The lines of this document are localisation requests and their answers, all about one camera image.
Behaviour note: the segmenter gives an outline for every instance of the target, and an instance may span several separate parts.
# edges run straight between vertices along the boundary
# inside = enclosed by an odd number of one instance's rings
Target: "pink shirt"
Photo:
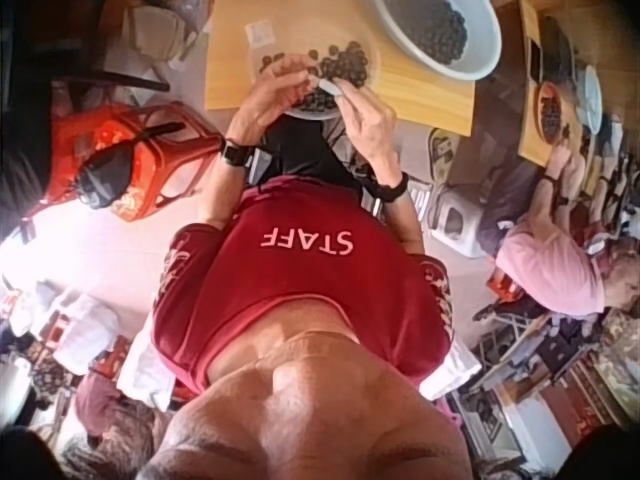
[[[559,228],[541,242],[521,223],[505,238],[496,265],[553,312],[582,316],[604,310],[597,263]]]

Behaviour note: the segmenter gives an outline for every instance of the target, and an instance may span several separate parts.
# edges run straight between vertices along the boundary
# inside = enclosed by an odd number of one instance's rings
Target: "wristwatch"
[[[387,185],[377,184],[376,197],[384,203],[393,203],[407,191],[409,186],[409,175],[402,173],[402,180],[397,187],[389,187]]]
[[[240,146],[231,140],[224,140],[224,147],[220,156],[232,167],[251,167],[256,153],[256,147]]]

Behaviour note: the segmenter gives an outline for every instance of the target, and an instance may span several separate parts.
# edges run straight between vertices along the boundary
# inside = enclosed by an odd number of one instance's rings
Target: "dark beans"
[[[445,65],[462,58],[468,33],[448,0],[385,0],[394,20],[420,50]]]
[[[560,102],[555,97],[544,97],[542,99],[542,134],[545,140],[553,142],[558,138],[562,128],[560,118]]]
[[[281,58],[280,55],[275,55],[273,60],[279,60]],[[310,50],[309,56],[313,60],[320,60],[317,67],[309,67],[308,71],[311,75],[326,78],[327,80],[342,78],[351,82],[357,88],[361,88],[367,83],[369,78],[367,71],[369,59],[356,41],[350,42],[344,51],[341,51],[337,45],[331,45],[328,48],[328,55],[322,59],[320,59],[317,50]],[[305,96],[301,102],[294,105],[294,108],[303,112],[322,113],[335,110],[338,106],[331,94],[318,88]]]

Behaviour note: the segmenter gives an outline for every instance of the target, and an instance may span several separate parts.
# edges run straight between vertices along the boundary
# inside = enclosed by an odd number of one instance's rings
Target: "white bowl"
[[[602,90],[598,73],[591,65],[578,72],[578,95],[580,102],[576,113],[580,123],[597,135],[602,128]]]
[[[374,0],[387,33],[407,54],[435,71],[457,80],[474,81],[489,75],[500,60],[502,35],[490,0],[449,0],[465,19],[468,39],[460,60],[443,65],[420,50],[398,26],[384,0]]]

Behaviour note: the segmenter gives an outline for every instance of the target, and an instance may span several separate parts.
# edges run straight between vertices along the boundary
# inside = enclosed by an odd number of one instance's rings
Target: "red shirt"
[[[444,266],[410,256],[353,194],[280,177],[245,193],[221,232],[193,224],[171,243],[152,340],[195,392],[213,359],[279,303],[322,298],[361,345],[418,384],[451,344]]]

